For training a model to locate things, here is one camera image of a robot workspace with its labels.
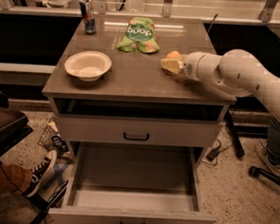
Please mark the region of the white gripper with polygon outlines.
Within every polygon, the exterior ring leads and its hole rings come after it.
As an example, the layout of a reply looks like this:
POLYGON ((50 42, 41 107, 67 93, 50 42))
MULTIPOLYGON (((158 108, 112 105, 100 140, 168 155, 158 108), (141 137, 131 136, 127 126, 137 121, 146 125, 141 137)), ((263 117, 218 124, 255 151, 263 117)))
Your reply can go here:
MULTIPOLYGON (((192 52, 183 56, 183 72, 187 78, 197 82, 216 83, 221 79, 218 71, 221 57, 212 53, 192 52)), ((161 59, 161 67, 172 73, 181 71, 179 59, 161 59)))

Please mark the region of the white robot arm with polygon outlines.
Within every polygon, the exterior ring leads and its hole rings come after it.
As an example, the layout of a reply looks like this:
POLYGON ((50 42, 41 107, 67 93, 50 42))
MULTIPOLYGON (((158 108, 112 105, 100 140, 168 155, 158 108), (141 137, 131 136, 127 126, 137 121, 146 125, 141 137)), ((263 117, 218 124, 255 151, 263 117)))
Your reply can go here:
POLYGON ((171 52, 160 60, 161 67, 196 82, 208 82, 236 97, 254 95, 280 123, 280 78, 269 72, 257 58, 243 49, 224 55, 171 52))

